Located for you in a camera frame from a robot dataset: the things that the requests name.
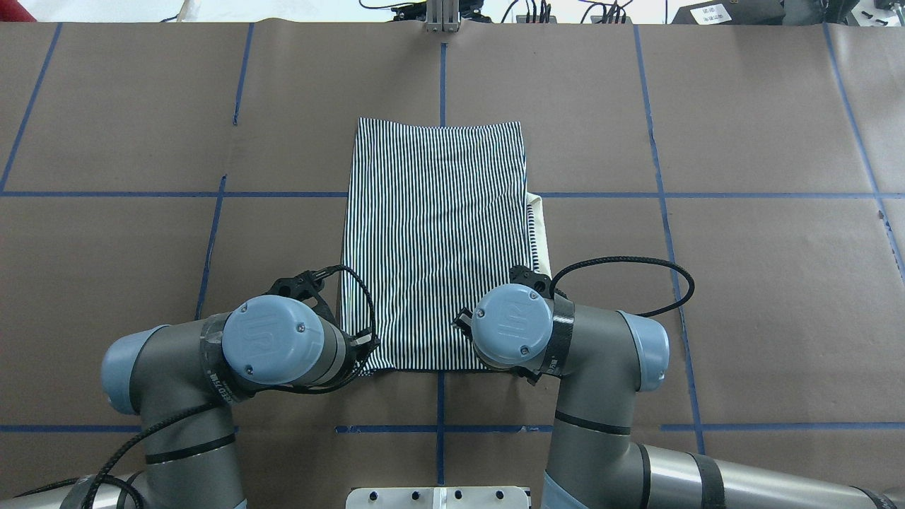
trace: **striped cloth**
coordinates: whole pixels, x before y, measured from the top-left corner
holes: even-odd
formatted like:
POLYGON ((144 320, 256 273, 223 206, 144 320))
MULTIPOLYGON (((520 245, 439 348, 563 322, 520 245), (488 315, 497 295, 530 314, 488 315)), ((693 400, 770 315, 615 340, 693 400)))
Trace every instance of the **striped cloth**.
MULTIPOLYGON (((453 317, 507 283, 514 264, 549 265, 546 240, 535 242, 539 198, 527 201, 525 177, 517 122, 359 121, 342 259, 374 295, 383 344, 366 371, 484 369, 453 317)), ((364 296, 348 276, 340 309, 346 331, 367 327, 364 296)))

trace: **red object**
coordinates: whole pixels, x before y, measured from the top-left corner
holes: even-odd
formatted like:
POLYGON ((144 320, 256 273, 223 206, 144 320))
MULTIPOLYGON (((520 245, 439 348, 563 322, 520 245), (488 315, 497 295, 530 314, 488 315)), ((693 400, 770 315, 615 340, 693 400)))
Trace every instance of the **red object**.
POLYGON ((0 21, 38 21, 17 0, 0 0, 0 21))

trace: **striped fabric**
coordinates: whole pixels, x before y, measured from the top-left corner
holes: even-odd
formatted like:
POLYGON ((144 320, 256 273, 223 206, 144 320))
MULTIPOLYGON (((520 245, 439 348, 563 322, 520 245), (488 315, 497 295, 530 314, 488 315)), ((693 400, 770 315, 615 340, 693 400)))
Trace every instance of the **striped fabric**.
MULTIPOLYGON (((374 370, 481 370, 471 344, 452 327, 532 262, 525 148, 518 123, 418 127, 358 123, 343 263, 374 295, 383 345, 374 370)), ((344 277, 341 322, 367 327, 367 306, 344 277)))

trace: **white label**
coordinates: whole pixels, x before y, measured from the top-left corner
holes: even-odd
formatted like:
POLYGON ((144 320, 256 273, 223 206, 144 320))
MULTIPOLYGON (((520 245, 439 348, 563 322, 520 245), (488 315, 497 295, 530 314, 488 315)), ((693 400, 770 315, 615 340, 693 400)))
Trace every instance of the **white label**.
POLYGON ((694 16, 694 21, 698 22, 698 24, 717 24, 732 21, 723 4, 691 9, 691 15, 694 16))

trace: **white mounting plate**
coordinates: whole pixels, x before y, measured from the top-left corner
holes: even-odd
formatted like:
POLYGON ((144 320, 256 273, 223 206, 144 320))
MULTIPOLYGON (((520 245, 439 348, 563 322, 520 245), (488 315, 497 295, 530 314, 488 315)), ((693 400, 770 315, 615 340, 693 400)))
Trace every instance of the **white mounting plate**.
POLYGON ((346 498, 346 509, 530 509, 530 507, 529 492, 517 486, 357 488, 346 498))

